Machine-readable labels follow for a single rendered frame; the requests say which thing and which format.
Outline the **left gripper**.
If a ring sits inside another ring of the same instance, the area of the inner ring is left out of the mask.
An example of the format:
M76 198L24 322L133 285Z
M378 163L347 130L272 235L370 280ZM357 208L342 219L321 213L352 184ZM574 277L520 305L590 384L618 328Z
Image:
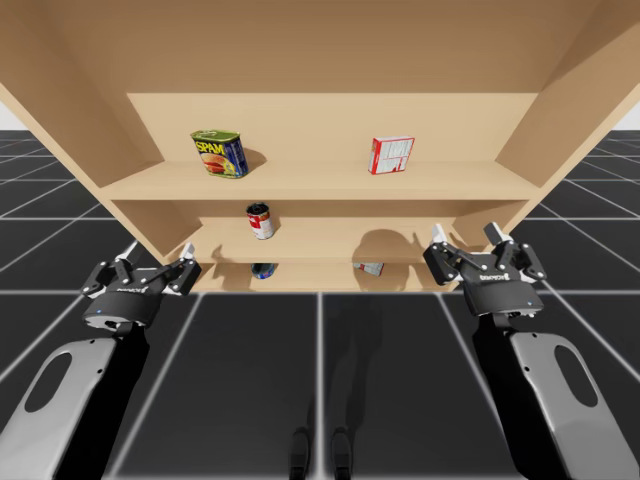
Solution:
M80 293L91 302L82 315L86 325L117 332L137 325L148 328L163 295L187 296L202 272L195 246L187 243L179 258L159 268L135 269L140 243L134 241L113 260L100 262Z

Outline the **red and white can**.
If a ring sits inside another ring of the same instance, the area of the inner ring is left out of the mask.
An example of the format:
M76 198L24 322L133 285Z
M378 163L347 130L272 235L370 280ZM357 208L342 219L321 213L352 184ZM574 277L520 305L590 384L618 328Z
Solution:
M255 202L246 208L246 214L255 237L259 240L270 239L274 234L269 206L264 202Z

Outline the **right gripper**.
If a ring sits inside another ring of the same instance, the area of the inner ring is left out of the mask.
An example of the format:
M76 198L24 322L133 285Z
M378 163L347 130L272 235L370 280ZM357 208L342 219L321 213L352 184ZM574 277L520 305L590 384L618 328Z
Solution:
M544 269L533 247L518 243L496 222L484 227L491 253L470 254L452 246L441 224L431 229L432 239L423 258L435 282L444 286L462 282L467 306L474 316L535 315L543 302L531 283L544 279Z

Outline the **green and blue rectangular can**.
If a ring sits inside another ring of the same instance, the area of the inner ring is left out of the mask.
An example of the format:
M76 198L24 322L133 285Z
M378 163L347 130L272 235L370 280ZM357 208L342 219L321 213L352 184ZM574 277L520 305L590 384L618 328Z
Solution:
M249 173L239 132L198 130L191 134L191 139L210 175L236 179Z

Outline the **pale wooden shelf unit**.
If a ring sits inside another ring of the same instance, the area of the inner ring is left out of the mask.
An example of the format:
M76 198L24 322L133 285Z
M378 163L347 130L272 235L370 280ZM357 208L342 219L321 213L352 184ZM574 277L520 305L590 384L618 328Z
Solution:
M0 101L156 259L192 243L200 291L429 291L433 225L486 251L640 102L640 0L0 0Z

